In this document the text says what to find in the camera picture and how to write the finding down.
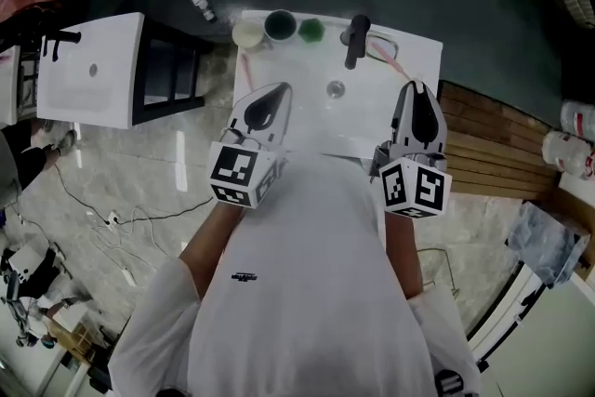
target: dark cup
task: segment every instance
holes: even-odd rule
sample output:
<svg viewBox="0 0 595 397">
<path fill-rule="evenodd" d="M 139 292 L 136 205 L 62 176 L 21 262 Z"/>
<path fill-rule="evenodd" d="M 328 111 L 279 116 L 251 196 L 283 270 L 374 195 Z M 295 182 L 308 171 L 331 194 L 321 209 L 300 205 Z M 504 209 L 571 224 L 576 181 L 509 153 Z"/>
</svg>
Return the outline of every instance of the dark cup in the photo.
<svg viewBox="0 0 595 397">
<path fill-rule="evenodd" d="M 264 20 L 264 32 L 274 42 L 288 40 L 297 30 L 298 22 L 287 10 L 275 10 Z"/>
</svg>

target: marble floor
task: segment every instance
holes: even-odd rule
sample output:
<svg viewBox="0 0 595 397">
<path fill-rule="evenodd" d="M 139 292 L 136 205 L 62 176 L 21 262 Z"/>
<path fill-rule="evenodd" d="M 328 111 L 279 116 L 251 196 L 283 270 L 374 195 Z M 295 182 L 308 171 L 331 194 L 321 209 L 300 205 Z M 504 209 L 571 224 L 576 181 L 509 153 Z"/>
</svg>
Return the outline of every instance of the marble floor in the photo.
<svg viewBox="0 0 595 397">
<path fill-rule="evenodd" d="M 77 150 L 59 161 L 64 186 L 93 205 L 105 218 L 116 210 L 121 219 L 143 213 L 175 214 L 206 201 L 205 165 L 210 142 L 218 139 L 231 112 L 235 52 L 216 48 L 201 66 L 207 106 L 161 118 L 129 130 L 80 125 Z M 54 142 L 69 124 L 56 124 L 35 143 Z M 509 225 L 521 201 L 453 194 L 441 218 L 416 223 L 418 247 L 446 249 L 458 289 L 458 304 L 469 330 L 481 317 L 515 265 L 504 246 Z M 21 196 L 17 209 L 7 211 L 6 235 L 12 243 L 30 241 L 46 248 L 44 234 L 59 244 L 74 280 L 93 296 L 91 319 L 113 332 L 122 329 L 165 254 L 176 256 L 212 209 L 200 206 L 180 217 L 135 223 L 134 230 L 114 234 L 101 228 L 97 215 L 69 196 L 56 168 L 42 174 Z M 427 282 L 450 285 L 446 258 L 439 251 L 421 252 Z M 137 283 L 128 284 L 122 268 Z"/>
</svg>

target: black and white marker cube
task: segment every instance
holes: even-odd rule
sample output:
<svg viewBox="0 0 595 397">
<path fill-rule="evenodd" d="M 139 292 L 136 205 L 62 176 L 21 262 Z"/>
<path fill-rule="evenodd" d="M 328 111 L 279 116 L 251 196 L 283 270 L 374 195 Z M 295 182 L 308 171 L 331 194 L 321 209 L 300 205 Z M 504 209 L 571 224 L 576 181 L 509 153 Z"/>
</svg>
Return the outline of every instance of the black and white marker cube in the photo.
<svg viewBox="0 0 595 397">
<path fill-rule="evenodd" d="M 384 209 L 410 218 L 442 215 L 453 178 L 402 157 L 380 169 Z"/>
<path fill-rule="evenodd" d="M 220 202 L 257 208 L 279 177 L 278 152 L 212 142 L 208 181 Z"/>
</svg>

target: faucet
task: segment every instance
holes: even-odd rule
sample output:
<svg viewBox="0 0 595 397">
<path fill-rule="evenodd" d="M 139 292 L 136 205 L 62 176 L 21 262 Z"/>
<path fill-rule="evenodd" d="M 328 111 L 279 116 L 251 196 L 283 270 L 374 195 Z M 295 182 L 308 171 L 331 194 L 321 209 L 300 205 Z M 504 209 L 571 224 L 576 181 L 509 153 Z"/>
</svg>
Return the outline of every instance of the faucet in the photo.
<svg viewBox="0 0 595 397">
<path fill-rule="evenodd" d="M 356 15 L 351 20 L 349 28 L 341 34 L 341 43 L 347 49 L 345 68 L 353 70 L 357 59 L 365 57 L 365 37 L 372 23 L 365 15 Z"/>
</svg>

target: sink drain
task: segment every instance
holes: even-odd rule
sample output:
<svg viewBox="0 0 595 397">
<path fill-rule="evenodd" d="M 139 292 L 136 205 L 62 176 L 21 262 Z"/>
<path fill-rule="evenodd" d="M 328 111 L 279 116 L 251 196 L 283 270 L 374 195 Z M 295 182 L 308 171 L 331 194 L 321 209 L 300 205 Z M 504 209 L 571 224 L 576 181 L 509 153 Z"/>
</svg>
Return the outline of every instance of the sink drain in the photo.
<svg viewBox="0 0 595 397">
<path fill-rule="evenodd" d="M 341 98 L 345 94 L 345 85 L 338 80 L 334 80 L 326 86 L 326 93 L 332 99 Z"/>
</svg>

